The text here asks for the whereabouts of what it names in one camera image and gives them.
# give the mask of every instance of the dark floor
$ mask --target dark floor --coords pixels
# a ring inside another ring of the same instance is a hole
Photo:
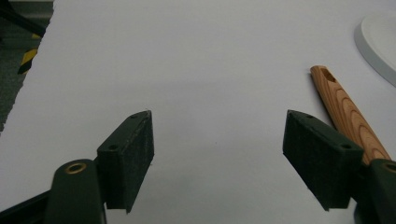
[[[52,1],[17,2],[10,1],[14,10],[23,17],[47,27],[53,12]],[[27,50],[38,48],[40,39],[32,33],[0,18],[0,132],[5,128],[7,116],[23,85],[25,76],[18,74],[23,55]]]

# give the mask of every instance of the brown wooden handle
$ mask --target brown wooden handle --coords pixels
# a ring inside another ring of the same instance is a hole
[[[325,66],[317,65],[311,68],[311,74],[335,128],[364,149],[363,162],[390,160],[388,152],[332,73]]]

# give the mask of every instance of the wooden handle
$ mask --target wooden handle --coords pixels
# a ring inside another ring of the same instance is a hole
[[[311,68],[311,74],[335,128],[364,149],[363,162],[370,164],[373,159],[390,160],[388,152],[359,109],[329,70],[317,65]]]

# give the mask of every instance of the white surface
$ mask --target white surface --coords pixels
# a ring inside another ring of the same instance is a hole
[[[396,11],[367,16],[355,32],[361,55],[396,87]]]
[[[130,114],[153,113],[155,157],[132,213],[108,223],[353,223],[322,210],[282,155],[288,109],[328,121],[324,64],[396,155],[396,90],[353,40],[368,1],[55,1],[0,137],[0,209],[50,187]]]

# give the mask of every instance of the hazard stripe tape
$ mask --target hazard stripe tape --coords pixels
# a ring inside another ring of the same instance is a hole
[[[37,55],[37,49],[30,49],[25,52],[21,62],[20,70],[18,70],[19,75],[26,75],[29,69],[32,67],[33,58]]]

